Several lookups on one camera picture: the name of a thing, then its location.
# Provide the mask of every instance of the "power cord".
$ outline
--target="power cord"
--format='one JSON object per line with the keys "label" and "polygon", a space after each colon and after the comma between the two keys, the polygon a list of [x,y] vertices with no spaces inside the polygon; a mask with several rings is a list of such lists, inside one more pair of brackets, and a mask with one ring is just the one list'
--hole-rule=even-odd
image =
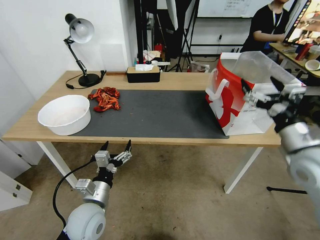
{"label": "power cord", "polygon": [[[103,71],[103,70],[100,71],[101,76],[100,76],[100,81],[99,81],[99,82],[102,81],[102,78],[103,78],[103,76],[106,74],[106,72],[107,72],[107,71]],[[77,77],[80,77],[81,75],[82,75],[82,74],[79,74],[78,76],[75,76],[75,77],[73,77],[73,78],[68,79],[68,80],[66,81],[66,87],[67,87],[67,88],[70,88],[70,89],[85,89],[85,88],[88,88],[88,87],[76,88],[76,87],[74,87],[73,85],[68,84],[69,81],[71,81],[72,79],[75,79],[75,78],[77,78]]]}
{"label": "power cord", "polygon": [[62,182],[63,182],[68,176],[70,176],[72,173],[80,170],[81,168],[84,168],[84,167],[88,166],[90,163],[95,162],[95,161],[96,161],[95,156],[92,156],[89,162],[87,162],[86,164],[84,164],[84,165],[82,165],[82,166],[80,166],[80,167],[72,170],[71,172],[69,172],[67,175],[65,175],[63,178],[61,178],[61,180],[59,181],[59,183],[58,183],[57,186],[56,186],[56,189],[54,190],[53,198],[52,198],[52,206],[53,206],[53,210],[54,210],[54,212],[56,213],[56,215],[61,219],[61,221],[62,221],[62,223],[63,223],[63,228],[66,227],[67,223],[66,223],[66,220],[63,218],[63,216],[60,214],[60,212],[59,212],[58,209],[57,209],[56,198],[57,198],[58,189],[59,189],[60,185],[62,184]]}
{"label": "power cord", "polygon": [[216,60],[213,60],[213,61],[201,61],[201,60],[198,60],[196,62],[216,62],[219,58],[216,58]]}

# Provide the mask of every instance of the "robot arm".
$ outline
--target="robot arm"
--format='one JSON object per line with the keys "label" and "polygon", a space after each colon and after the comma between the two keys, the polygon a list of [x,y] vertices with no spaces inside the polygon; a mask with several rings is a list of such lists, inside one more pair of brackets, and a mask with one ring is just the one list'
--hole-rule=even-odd
{"label": "robot arm", "polygon": [[266,109],[274,120],[275,131],[281,137],[288,172],[310,196],[320,224],[320,140],[313,139],[307,124],[297,117],[305,87],[285,86],[273,77],[271,81],[280,92],[277,96],[257,95],[242,80],[244,100],[253,106]]}
{"label": "robot arm", "polygon": [[76,189],[83,193],[84,204],[72,211],[58,239],[96,240],[102,235],[106,225],[105,210],[113,185],[113,174],[132,157],[130,140],[125,151],[119,155],[110,155],[106,150],[107,146],[108,143],[94,156],[98,175],[92,180],[78,180]]}

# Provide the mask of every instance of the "tissue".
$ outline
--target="tissue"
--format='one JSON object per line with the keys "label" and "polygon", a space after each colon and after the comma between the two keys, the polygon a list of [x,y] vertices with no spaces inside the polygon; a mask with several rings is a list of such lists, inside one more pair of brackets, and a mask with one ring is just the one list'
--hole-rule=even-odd
{"label": "tissue", "polygon": [[136,71],[150,71],[153,69],[153,65],[149,64],[136,64]]}

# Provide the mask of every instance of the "black desk lamp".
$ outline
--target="black desk lamp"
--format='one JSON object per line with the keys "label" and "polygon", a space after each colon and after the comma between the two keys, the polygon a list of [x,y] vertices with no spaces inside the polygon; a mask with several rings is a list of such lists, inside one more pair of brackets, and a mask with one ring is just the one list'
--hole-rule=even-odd
{"label": "black desk lamp", "polygon": [[68,46],[73,57],[76,59],[76,63],[83,72],[83,76],[79,78],[79,84],[83,87],[91,87],[101,82],[100,77],[97,74],[87,74],[87,69],[83,63],[77,58],[71,44],[86,43],[89,42],[94,34],[94,27],[91,22],[82,18],[76,18],[73,14],[68,13],[65,17],[67,24],[69,25],[70,36],[63,40]]}

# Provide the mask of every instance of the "white table leg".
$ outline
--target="white table leg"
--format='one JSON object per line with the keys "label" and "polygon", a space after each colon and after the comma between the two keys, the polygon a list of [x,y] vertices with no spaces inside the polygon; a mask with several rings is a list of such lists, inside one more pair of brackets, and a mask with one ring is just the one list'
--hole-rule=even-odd
{"label": "white table leg", "polygon": [[244,175],[244,173],[248,170],[250,165],[253,163],[253,161],[256,159],[256,157],[259,155],[263,147],[253,148],[250,149],[247,152],[246,157],[240,162],[237,169],[234,171],[232,176],[227,180],[226,185],[223,187],[224,192],[226,194],[231,193],[233,188],[237,185],[241,177]]}
{"label": "white table leg", "polygon": [[280,64],[280,67],[284,68],[287,65],[287,63],[288,63],[288,59],[286,59],[286,58],[283,59],[281,64]]}
{"label": "white table leg", "polygon": [[[57,167],[57,169],[61,172],[63,176],[67,175],[71,170],[67,166],[66,162],[60,156],[56,148],[53,146],[51,142],[40,142],[37,141],[42,150],[46,153],[48,158],[53,162],[53,164]],[[78,182],[77,178],[74,174],[71,174],[66,178],[71,187],[75,188],[76,183]]]}

